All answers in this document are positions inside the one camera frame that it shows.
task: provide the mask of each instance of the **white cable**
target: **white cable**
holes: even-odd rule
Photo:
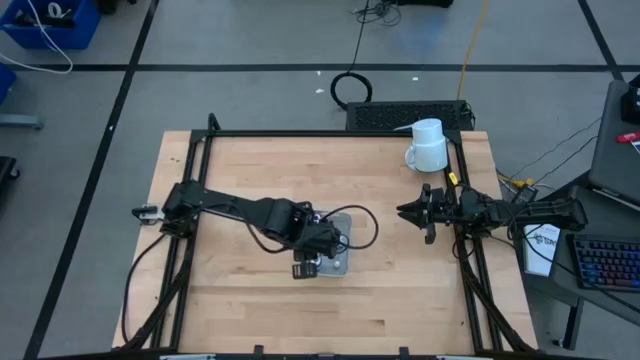
[[[44,72],[48,72],[48,73],[52,73],[52,74],[58,74],[58,75],[66,75],[68,73],[71,72],[71,70],[73,70],[73,61],[71,61],[71,59],[67,56],[67,54],[64,53],[64,51],[62,51],[58,45],[56,45],[56,43],[51,40],[51,38],[49,37],[49,34],[47,34],[47,32],[44,29],[44,26],[42,26],[42,23],[40,22],[40,17],[38,16],[38,12],[36,11],[35,6],[33,6],[33,3],[31,2],[31,0],[27,0],[27,2],[29,3],[29,6],[31,6],[31,10],[33,10],[33,15],[36,18],[36,22],[38,23],[38,27],[40,27],[40,34],[46,39],[49,40],[49,42],[51,43],[51,45],[53,45],[53,47],[51,45],[49,45],[49,43],[47,43],[47,41],[45,40],[45,44],[53,51],[60,53],[60,55],[64,56],[64,58],[67,60],[67,62],[69,63],[69,68],[65,71],[58,71],[58,70],[51,70],[51,69],[45,69],[45,68],[41,68],[41,67],[37,67],[37,66],[31,66],[31,65],[27,65],[27,64],[23,64],[21,62],[15,61],[11,58],[6,57],[3,53],[0,53],[0,57],[7,60],[10,63],[16,64],[18,66],[22,66],[23,68],[27,68],[27,69],[31,69],[31,70],[36,70],[36,71],[44,71]]]

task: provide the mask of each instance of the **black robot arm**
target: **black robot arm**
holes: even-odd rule
[[[501,226],[551,224],[578,231],[587,224],[582,204],[576,199],[513,204],[494,200],[470,187],[459,186],[463,187],[459,205],[451,200],[452,197],[445,196],[442,188],[431,190],[429,184],[424,184],[418,200],[397,207],[398,215],[426,229],[427,244],[435,240],[435,223],[460,225],[465,233],[480,236],[488,235]]]
[[[248,200],[206,189],[195,181],[175,184],[162,212],[164,223],[160,231],[179,238],[188,237],[195,230],[192,220],[200,212],[254,226],[262,235],[282,245],[280,249],[270,250],[256,239],[263,250],[294,252],[294,260],[299,262],[293,265],[296,279],[316,277],[313,260],[318,254],[333,258],[344,245],[340,242],[340,231],[331,221],[317,214],[309,202],[272,198]]]

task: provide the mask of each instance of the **gray floor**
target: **gray floor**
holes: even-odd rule
[[[121,4],[104,17],[78,64],[127,64],[149,1]],[[353,57],[359,24],[347,12],[361,0],[161,0],[142,64],[326,64]],[[590,0],[619,64],[640,64],[634,35],[640,3]],[[393,28],[365,27],[359,62],[460,64],[482,7],[456,0],[449,10],[403,7]],[[28,63],[61,63],[47,51],[25,51],[5,35],[0,49]],[[493,0],[473,64],[604,65],[577,1]],[[335,72],[138,72],[124,104],[98,187],[41,356],[105,351],[111,345],[138,225],[130,209],[147,197],[165,130],[204,127],[209,112],[226,129],[341,129],[333,103]],[[450,100],[457,72],[363,72],[374,100]],[[33,330],[69,232],[122,72],[55,76],[18,72],[2,112],[41,116],[45,128],[0,129],[0,154],[23,169],[0,212],[0,349],[19,358]],[[624,74],[627,80],[635,74]],[[598,118],[608,72],[470,72],[463,90],[477,128],[486,130],[498,168],[506,174]],[[341,98],[364,89],[345,81]],[[522,176],[539,178],[597,132],[564,145]],[[551,186],[589,168],[593,146],[545,178]],[[552,353],[625,359],[640,352],[640,329],[593,306],[585,308],[578,349],[551,344],[564,331],[568,309],[528,293],[540,347]]]

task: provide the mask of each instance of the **wooden tabletop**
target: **wooden tabletop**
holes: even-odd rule
[[[150,203],[162,204],[181,180],[188,139],[188,132],[165,133]],[[442,172],[418,174],[407,168],[409,142],[215,138],[208,188],[249,199],[308,200],[317,210],[360,204],[377,216],[380,235],[371,248],[351,253],[344,278],[293,280],[291,252],[267,254],[243,223],[203,215],[180,351],[247,353],[261,344],[267,353],[396,354],[398,347],[408,346],[412,354],[472,354],[460,268],[451,254],[453,230],[437,225],[436,242],[427,246],[424,232],[395,210],[415,200],[423,183],[445,186]],[[471,185],[499,198],[487,134],[463,133],[463,147]],[[352,243],[369,241],[372,221],[363,212],[348,212]],[[136,256],[158,234],[157,226],[141,228]],[[157,303],[168,243],[151,251],[133,276],[130,336]],[[492,240],[484,244],[496,305],[522,338],[537,347],[513,249]],[[486,315],[477,304],[484,346],[490,348]],[[173,315],[173,309],[168,311],[163,344],[168,343]],[[114,345],[121,343],[117,329]]]

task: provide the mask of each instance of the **white paper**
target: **white paper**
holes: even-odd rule
[[[545,224],[540,228],[538,225],[527,225],[524,227],[525,234],[529,234],[527,239],[529,243],[542,255],[553,260],[553,255],[556,252],[556,245],[558,244],[558,238],[560,237],[560,229],[553,225]],[[546,259],[536,254],[529,244],[525,246],[525,269],[528,274],[540,275],[548,277],[551,272],[551,263]]]

